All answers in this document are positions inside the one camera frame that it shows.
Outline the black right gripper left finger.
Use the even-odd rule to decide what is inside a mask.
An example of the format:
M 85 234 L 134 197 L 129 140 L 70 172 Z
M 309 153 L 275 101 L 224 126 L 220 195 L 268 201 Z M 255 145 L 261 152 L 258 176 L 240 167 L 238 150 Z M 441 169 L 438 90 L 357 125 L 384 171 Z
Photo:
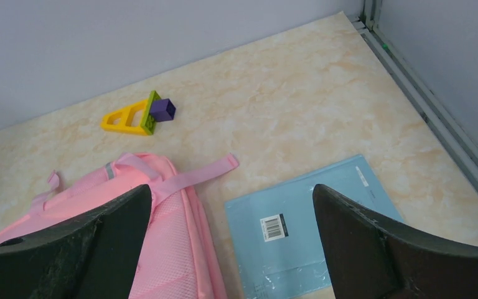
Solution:
M 0 298 L 127 298 L 151 215 L 138 186 L 37 232 L 0 242 Z

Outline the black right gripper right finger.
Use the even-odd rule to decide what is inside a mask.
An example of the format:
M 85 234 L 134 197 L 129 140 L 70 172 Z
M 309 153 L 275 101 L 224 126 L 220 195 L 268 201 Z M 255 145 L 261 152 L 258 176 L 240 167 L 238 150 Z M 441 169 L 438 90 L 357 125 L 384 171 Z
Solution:
M 312 200 L 337 298 L 478 298 L 478 246 L 415 229 L 323 184 Z

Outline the pink student backpack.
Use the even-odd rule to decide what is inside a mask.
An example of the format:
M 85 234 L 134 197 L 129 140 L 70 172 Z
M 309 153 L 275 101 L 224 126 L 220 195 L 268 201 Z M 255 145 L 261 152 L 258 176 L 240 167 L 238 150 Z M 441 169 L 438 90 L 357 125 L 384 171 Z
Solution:
M 36 196 L 29 212 L 0 231 L 0 244 L 58 224 L 146 184 L 151 216 L 143 240 L 131 298 L 225 298 L 226 288 L 196 184 L 239 165 L 232 154 L 202 168 L 179 173 L 165 156 L 126 153 L 57 192 Z

